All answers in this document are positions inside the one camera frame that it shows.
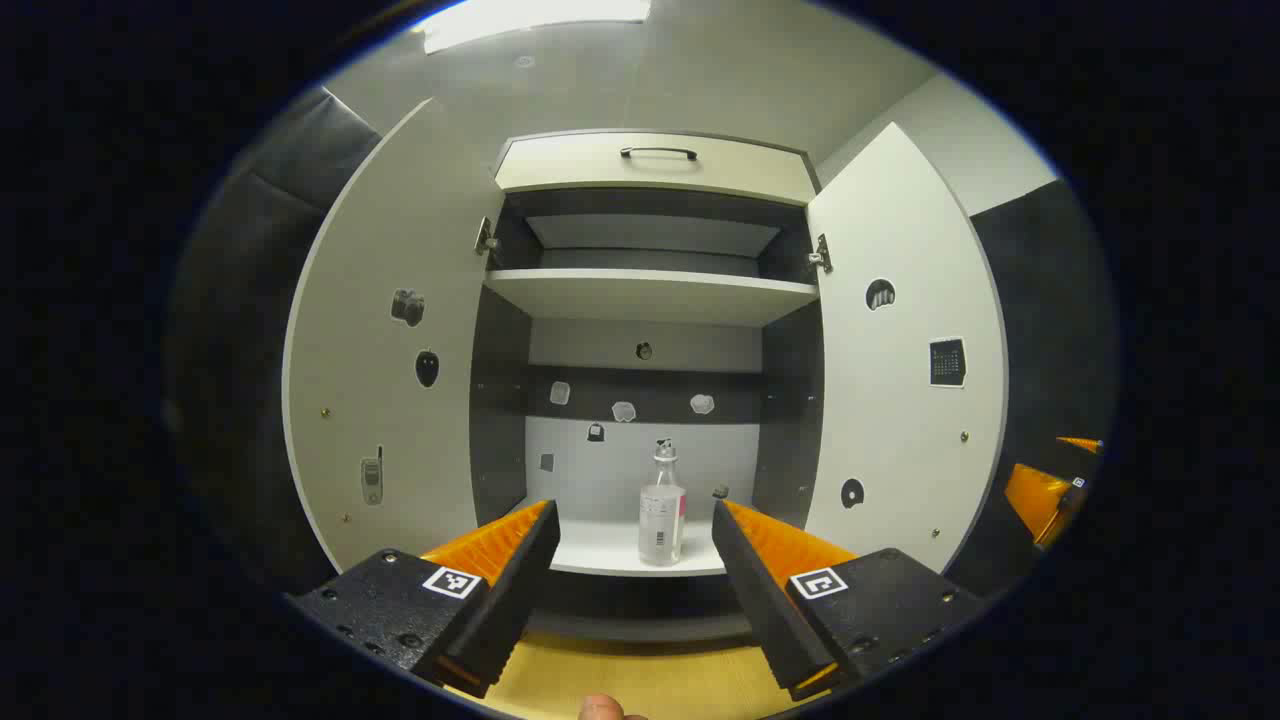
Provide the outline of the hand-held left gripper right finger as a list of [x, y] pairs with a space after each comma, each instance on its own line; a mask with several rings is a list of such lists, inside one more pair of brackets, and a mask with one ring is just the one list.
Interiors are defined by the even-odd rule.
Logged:
[[901, 550], [855, 555], [724, 498], [710, 536], [754, 641], [797, 702], [902, 667], [986, 609]]

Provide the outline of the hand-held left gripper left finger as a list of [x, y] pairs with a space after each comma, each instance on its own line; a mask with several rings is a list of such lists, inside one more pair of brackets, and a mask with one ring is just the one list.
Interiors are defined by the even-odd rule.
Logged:
[[384, 548], [291, 603], [376, 662], [484, 698], [526, 632], [561, 541], [538, 501], [426, 553]]

